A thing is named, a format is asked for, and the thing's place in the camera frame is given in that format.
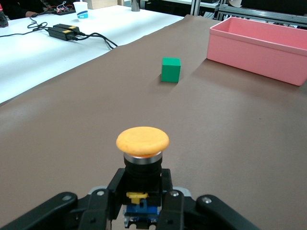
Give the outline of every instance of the green cube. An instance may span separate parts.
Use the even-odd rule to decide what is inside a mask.
[[[164,57],[162,59],[161,81],[178,82],[180,76],[180,59]]]

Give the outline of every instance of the yellow button cap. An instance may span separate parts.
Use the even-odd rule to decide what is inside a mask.
[[[133,193],[133,192],[127,192],[126,196],[131,199],[131,203],[139,205],[141,199],[148,198],[148,193]]]
[[[154,127],[134,127],[123,131],[116,140],[117,147],[136,157],[151,157],[167,148],[168,135]]]

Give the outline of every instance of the pink box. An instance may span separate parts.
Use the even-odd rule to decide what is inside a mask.
[[[210,28],[207,58],[302,85],[307,79],[307,30],[230,17]]]

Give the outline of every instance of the metal post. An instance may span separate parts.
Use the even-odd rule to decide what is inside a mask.
[[[192,0],[191,15],[198,16],[200,11],[201,0]]]

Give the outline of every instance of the metal ring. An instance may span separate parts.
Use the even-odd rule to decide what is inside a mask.
[[[138,164],[138,165],[152,164],[162,158],[162,151],[158,152],[156,155],[152,157],[147,157],[147,158],[131,156],[124,152],[124,158],[133,164]]]

